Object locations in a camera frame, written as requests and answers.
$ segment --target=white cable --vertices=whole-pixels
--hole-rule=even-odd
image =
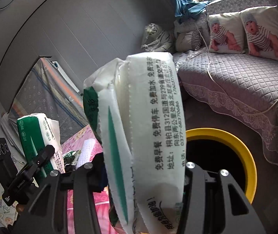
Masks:
[[[201,35],[201,37],[202,37],[202,39],[203,39],[203,41],[204,41],[204,44],[205,44],[205,46],[206,46],[206,49],[207,49],[208,58],[209,58],[209,60],[210,60],[210,62],[208,63],[208,66],[207,66],[207,73],[208,73],[208,75],[210,76],[210,79],[211,79],[214,83],[216,83],[216,84],[223,90],[223,92],[230,98],[231,102],[232,102],[242,113],[247,114],[247,115],[260,115],[260,114],[264,114],[264,113],[266,113],[266,112],[269,112],[269,111],[278,103],[278,99],[272,104],[272,106],[270,106],[270,107],[269,107],[267,110],[265,110],[265,111],[258,112],[258,113],[246,113],[246,112],[244,112],[243,110],[241,110],[241,109],[238,107],[238,105],[233,101],[233,98],[232,98],[231,96],[228,95],[228,93],[224,90],[224,88],[222,88],[222,86],[219,85],[219,84],[212,78],[212,76],[211,76],[211,74],[210,74],[210,64],[212,63],[212,58],[210,57],[209,48],[208,48],[208,46],[207,46],[207,43],[206,43],[204,37],[202,36],[201,32],[199,31],[199,28],[197,27],[196,24],[195,24],[195,26],[196,26],[196,28],[197,28],[199,34]]]

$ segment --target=baby photo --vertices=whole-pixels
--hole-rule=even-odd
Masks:
[[[237,44],[234,34],[220,25],[217,17],[210,19],[211,25],[211,45],[215,52],[219,50],[218,45],[228,45],[229,50],[241,51],[241,47]]]
[[[242,21],[246,30],[249,54],[261,56],[260,51],[273,50],[275,57],[278,58],[278,37],[272,34],[269,29],[258,25],[252,13],[244,14]]]

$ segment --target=pillow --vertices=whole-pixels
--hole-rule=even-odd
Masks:
[[[229,12],[209,16],[210,52],[243,54],[244,29],[240,12]]]
[[[177,52],[197,51],[201,47],[201,39],[198,30],[180,33],[176,40],[176,50]]]
[[[249,54],[278,60],[278,9],[276,6],[241,11]]]

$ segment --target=white tissue package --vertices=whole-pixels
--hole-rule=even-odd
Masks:
[[[186,138],[171,54],[115,59],[87,78],[84,89],[85,113],[102,141],[110,191],[125,232],[176,233]]]
[[[40,184],[52,170],[64,173],[64,161],[60,145],[60,127],[57,120],[47,118],[44,113],[33,113],[17,120],[18,132],[28,163],[47,145],[52,145],[55,153],[50,161],[36,173],[35,180]]]

